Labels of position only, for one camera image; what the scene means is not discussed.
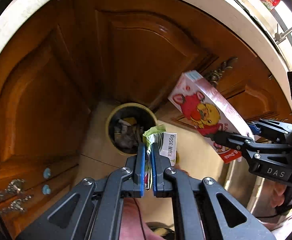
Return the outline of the right hand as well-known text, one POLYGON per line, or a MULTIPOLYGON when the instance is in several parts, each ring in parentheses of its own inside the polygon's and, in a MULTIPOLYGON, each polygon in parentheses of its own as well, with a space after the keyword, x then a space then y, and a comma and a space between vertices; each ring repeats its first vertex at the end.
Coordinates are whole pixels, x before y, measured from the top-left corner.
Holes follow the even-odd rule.
POLYGON ((270 204, 272 208, 282 206, 285 200, 284 192, 287 186, 277 182, 273 183, 270 204))

